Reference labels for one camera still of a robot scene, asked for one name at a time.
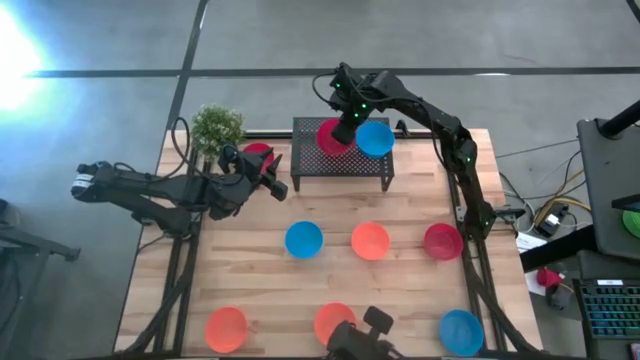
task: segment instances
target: gray concrete floor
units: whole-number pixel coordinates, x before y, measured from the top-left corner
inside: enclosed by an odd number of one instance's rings
[[[39,69],[135,70],[182,67],[197,5],[11,0],[4,9],[37,49]],[[339,61],[395,68],[637,66],[638,34],[640,24],[624,0],[211,0],[194,68],[333,67]],[[4,58],[0,70],[10,66]],[[639,79],[403,77],[410,90],[467,127],[488,128],[496,154],[575,138],[577,120],[606,118],[637,100]],[[50,262],[42,295],[19,329],[21,359],[112,350],[141,228],[115,206],[74,201],[69,189],[81,162],[125,161],[153,171],[177,83],[34,79],[10,90],[0,84],[2,97],[24,98],[0,108],[0,198],[20,209],[25,230],[82,247],[76,263]],[[332,114],[306,77],[191,79],[177,110],[190,116],[212,102],[244,112],[251,129],[290,128],[294,116]],[[557,189],[563,170],[541,179],[575,151],[572,143],[502,158],[499,166],[522,194],[540,195]],[[579,168],[575,161],[573,169]],[[587,200],[584,188],[574,196]],[[533,301],[545,348],[584,354],[579,322]]]

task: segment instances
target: keyboard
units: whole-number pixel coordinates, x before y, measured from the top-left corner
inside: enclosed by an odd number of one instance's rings
[[[640,339],[640,280],[574,280],[585,335]]]

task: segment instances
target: green object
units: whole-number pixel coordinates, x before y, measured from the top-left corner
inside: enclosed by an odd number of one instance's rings
[[[622,213],[622,222],[631,235],[640,239],[640,213],[624,211]]]
[[[193,116],[191,140],[194,149],[215,161],[227,145],[238,146],[244,137],[241,113],[223,106],[202,106]]]

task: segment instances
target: red object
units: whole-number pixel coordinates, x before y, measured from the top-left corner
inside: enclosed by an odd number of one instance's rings
[[[389,250],[389,234],[380,224],[362,223],[353,229],[351,247],[365,260],[380,260]]]
[[[555,271],[551,271],[549,269],[540,269],[536,274],[536,280],[540,286],[544,286],[545,288],[558,285],[562,282],[562,278],[560,274]]]
[[[335,128],[339,122],[339,119],[329,119],[320,125],[320,128],[316,133],[316,143],[318,144],[318,147],[322,152],[329,156],[342,155],[353,147],[353,143],[344,145],[331,136],[333,128]]]
[[[322,345],[326,346],[329,343],[329,337],[343,321],[356,323],[356,315],[343,303],[329,303],[318,311],[313,322],[313,330]]]
[[[424,251],[436,260],[452,260],[462,254],[462,236],[449,224],[433,224],[424,234]]]
[[[248,332],[244,314],[235,307],[223,307],[207,320],[204,339],[214,351],[227,354],[244,343]]]
[[[271,146],[265,143],[253,143],[253,144],[247,145],[247,147],[244,148],[244,151],[250,152],[250,153],[263,153],[269,150],[270,147]],[[260,174],[264,174],[267,172],[267,168],[269,167],[269,165],[271,165],[271,163],[275,158],[276,156],[274,155],[274,153],[271,153],[271,155],[267,156],[267,159],[262,164],[262,170],[260,170]]]

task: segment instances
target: orange bowl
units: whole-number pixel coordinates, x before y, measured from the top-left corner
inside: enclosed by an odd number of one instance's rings
[[[249,326],[242,312],[234,307],[216,310],[204,331],[204,339],[215,352],[227,354],[239,348],[247,337]]]
[[[318,311],[313,322],[313,330],[322,345],[326,346],[329,343],[329,338],[336,326],[343,321],[356,323],[356,315],[343,303],[329,303]]]
[[[351,234],[351,247],[353,251],[365,260],[382,259],[391,241],[387,230],[380,224],[374,222],[362,223],[353,230]]]

